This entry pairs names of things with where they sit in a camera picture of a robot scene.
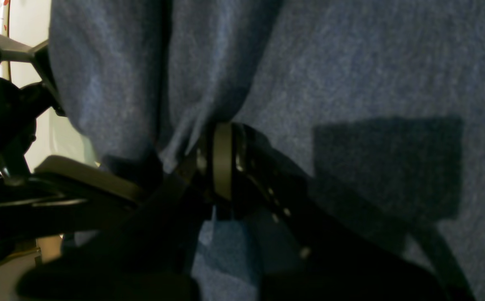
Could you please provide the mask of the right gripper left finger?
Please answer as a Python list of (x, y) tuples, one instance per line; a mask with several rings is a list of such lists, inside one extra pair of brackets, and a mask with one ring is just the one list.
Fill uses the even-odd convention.
[(231, 197), (232, 128), (208, 129), (187, 158), (120, 227), (27, 272), (19, 301), (199, 301), (190, 275), (203, 222)]

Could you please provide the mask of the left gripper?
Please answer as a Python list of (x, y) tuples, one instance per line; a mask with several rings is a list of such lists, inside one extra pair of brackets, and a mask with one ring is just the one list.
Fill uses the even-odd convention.
[(38, 116), (65, 116), (49, 62), (49, 42), (27, 46), (0, 34), (0, 261), (18, 242), (101, 230), (145, 198), (132, 182), (63, 156), (31, 172), (25, 154)]

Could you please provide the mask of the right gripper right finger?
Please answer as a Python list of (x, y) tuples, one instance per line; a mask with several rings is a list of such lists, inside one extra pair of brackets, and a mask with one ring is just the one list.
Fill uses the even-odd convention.
[(267, 272), (261, 301), (473, 301), (462, 273), (435, 276), (342, 225), (309, 200), (257, 144), (257, 132), (231, 126), (231, 203), (237, 218), (264, 209), (293, 238), (300, 268)]

